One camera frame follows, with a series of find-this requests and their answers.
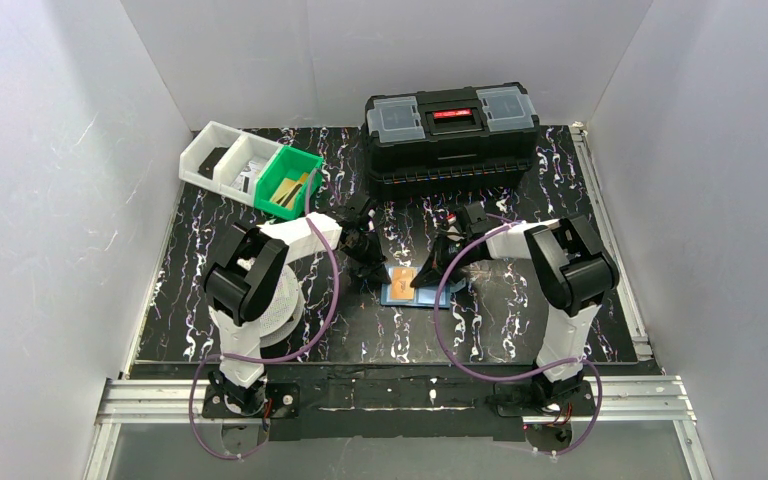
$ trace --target white bin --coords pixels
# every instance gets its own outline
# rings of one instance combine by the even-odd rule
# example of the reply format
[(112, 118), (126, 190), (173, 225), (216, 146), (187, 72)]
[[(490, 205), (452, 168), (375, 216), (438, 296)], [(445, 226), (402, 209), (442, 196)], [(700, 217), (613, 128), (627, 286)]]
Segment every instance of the white bin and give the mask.
[[(228, 151), (205, 175), (199, 173), (214, 148)], [(185, 182), (224, 195), (245, 205), (254, 205), (260, 172), (275, 158), (283, 145), (265, 138), (210, 122), (181, 153), (178, 176)]]

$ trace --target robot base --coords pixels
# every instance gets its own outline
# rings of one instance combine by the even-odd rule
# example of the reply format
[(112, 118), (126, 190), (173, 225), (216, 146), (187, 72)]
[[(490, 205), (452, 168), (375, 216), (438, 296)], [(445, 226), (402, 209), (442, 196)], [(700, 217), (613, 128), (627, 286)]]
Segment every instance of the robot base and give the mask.
[[(243, 415), (240, 407), (232, 402), (227, 395), (219, 393), (212, 383), (208, 384), (204, 392), (201, 415), (204, 418), (263, 417), (267, 413), (269, 418), (296, 418), (299, 416), (298, 385), (267, 382), (263, 392), (264, 398), (257, 401), (260, 408), (248, 415)], [(264, 411), (267, 405), (269, 405), (269, 412)]]
[(572, 377), (564, 382), (568, 385), (556, 385), (564, 382), (554, 382), (555, 392), (547, 391), (545, 383), (538, 376), (532, 381), (522, 383), (497, 383), (493, 387), (493, 395), (487, 398), (487, 403), (495, 406), (500, 417), (551, 416), (545, 407), (556, 404), (561, 412), (572, 405), (573, 415), (593, 415), (596, 411), (596, 400), (590, 388), (590, 383), (578, 377)]

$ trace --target green bin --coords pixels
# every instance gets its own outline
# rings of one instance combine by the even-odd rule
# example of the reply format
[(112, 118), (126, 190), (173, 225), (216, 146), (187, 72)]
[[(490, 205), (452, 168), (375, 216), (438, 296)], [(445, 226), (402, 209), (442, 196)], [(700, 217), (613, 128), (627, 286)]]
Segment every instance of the green bin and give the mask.
[[(284, 146), (269, 162), (269, 165), (260, 173), (257, 181), (257, 189), (254, 194), (254, 206), (264, 212), (271, 213), (284, 220), (295, 220), (304, 211), (305, 188), (299, 190), (296, 194), (296, 200), (292, 209), (288, 209), (269, 201), (278, 186), (285, 178), (298, 180), (302, 174), (313, 171), (313, 169), (322, 168), (322, 157), (317, 157), (305, 151), (293, 147)], [(322, 176), (317, 174), (313, 179), (311, 187), (315, 193), (319, 185), (322, 184)]]

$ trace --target plastic organizer tray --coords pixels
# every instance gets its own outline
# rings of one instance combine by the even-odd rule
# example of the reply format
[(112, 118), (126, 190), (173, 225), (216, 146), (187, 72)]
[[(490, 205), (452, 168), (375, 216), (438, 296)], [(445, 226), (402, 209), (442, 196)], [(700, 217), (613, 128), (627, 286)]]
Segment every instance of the plastic organizer tray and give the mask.
[[(263, 137), (210, 122), (181, 153), (178, 177), (285, 220), (304, 209), (304, 191), (293, 208), (270, 201), (284, 178), (297, 180), (322, 166), (322, 158)], [(322, 183), (319, 175), (314, 189)]]

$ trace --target red label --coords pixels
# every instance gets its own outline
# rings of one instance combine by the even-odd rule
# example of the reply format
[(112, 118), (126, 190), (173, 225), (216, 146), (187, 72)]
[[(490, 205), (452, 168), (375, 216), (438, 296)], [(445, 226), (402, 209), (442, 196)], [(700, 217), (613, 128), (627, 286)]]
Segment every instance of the red label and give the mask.
[(472, 110), (469, 108), (461, 108), (458, 110), (443, 110), (442, 112), (434, 112), (434, 118), (451, 118), (451, 117), (469, 117), (472, 116)]

